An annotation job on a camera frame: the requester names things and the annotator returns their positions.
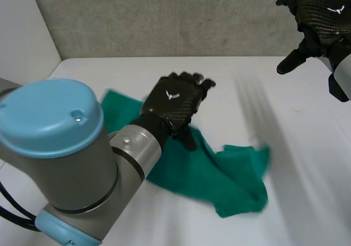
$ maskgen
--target white logo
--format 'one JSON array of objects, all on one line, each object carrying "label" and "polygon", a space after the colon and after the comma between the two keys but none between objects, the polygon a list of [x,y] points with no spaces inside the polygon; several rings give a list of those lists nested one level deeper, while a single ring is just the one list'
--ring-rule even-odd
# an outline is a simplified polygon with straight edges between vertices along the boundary
[{"label": "white logo", "polygon": [[169,100],[180,97],[180,94],[172,95],[172,94],[169,94],[168,91],[166,91],[166,94],[167,94]]},{"label": "white logo", "polygon": [[345,6],[342,6],[341,9],[330,9],[330,8],[328,8],[328,10],[341,14],[341,12],[344,10],[344,8],[345,8]]}]

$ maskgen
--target white tabletop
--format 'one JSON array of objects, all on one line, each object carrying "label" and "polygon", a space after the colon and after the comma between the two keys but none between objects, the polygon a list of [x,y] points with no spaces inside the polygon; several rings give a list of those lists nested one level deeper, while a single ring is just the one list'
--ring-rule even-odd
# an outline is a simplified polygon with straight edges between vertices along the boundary
[{"label": "white tabletop", "polygon": [[[268,173],[265,184],[269,203],[260,214],[242,214],[221,219],[213,206],[188,199],[147,181],[116,221],[103,245],[351,245],[347,223],[351,211],[351,107],[328,93],[330,71],[309,60],[289,75],[276,74],[281,57],[204,58],[106,58],[63,61],[51,77],[71,78],[89,85],[101,99],[107,88],[141,100],[160,76],[171,72],[199,72],[217,86],[208,93],[193,123],[215,151],[224,144],[248,145],[237,92],[235,73],[252,70],[261,80],[281,124],[297,167],[298,183],[284,183],[289,168]],[[0,180],[28,210],[37,214],[46,201],[34,183],[8,164]],[[289,188],[289,198],[277,188]],[[309,233],[311,223],[289,211],[294,201],[306,199],[319,223],[320,238]],[[0,197],[0,204],[10,209]],[[41,233],[26,231],[0,219],[0,246],[58,245]]]}]

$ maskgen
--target green cloth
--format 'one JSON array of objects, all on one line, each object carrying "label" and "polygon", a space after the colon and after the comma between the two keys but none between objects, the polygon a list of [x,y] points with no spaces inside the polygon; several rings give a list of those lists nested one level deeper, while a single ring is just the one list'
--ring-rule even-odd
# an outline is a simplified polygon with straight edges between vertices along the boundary
[{"label": "green cloth", "polygon": [[[108,91],[102,107],[108,133],[138,118],[142,102]],[[268,198],[262,181],[269,149],[225,145],[214,153],[198,129],[191,128],[196,151],[169,139],[147,179],[172,192],[212,203],[221,217],[261,211]]]}]

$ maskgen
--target gray wall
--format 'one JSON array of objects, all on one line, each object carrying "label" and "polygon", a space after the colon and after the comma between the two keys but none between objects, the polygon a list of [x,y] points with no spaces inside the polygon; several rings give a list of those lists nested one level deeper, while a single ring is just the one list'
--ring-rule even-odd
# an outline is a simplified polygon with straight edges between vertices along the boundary
[{"label": "gray wall", "polygon": [[303,38],[276,0],[36,0],[61,58],[286,55]]}]

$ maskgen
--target robotic hand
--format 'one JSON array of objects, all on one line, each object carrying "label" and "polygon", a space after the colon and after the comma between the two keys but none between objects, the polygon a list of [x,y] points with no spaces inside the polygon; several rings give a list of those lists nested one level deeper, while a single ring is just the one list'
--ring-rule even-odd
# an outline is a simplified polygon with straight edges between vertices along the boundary
[{"label": "robotic hand", "polygon": [[346,58],[351,54],[351,0],[277,0],[276,5],[288,6],[298,31],[304,33],[298,49],[278,65],[277,72],[291,72],[309,57],[326,57],[333,72],[330,93],[340,101],[348,101],[351,66]]},{"label": "robotic hand", "polygon": [[197,112],[200,102],[207,96],[207,91],[216,86],[210,79],[203,81],[203,76],[183,72],[171,73],[161,77],[149,97],[144,102],[141,114],[155,114],[161,117],[173,138],[178,139],[186,149],[195,150],[196,143],[188,124]]},{"label": "robotic hand", "polygon": [[196,149],[189,123],[215,86],[202,80],[185,72],[162,77],[140,117],[109,137],[102,109],[85,84],[45,80],[9,93],[0,100],[1,159],[30,176],[48,204],[35,222],[32,215],[14,222],[16,216],[2,208],[0,215],[61,245],[100,245],[167,139]]}]

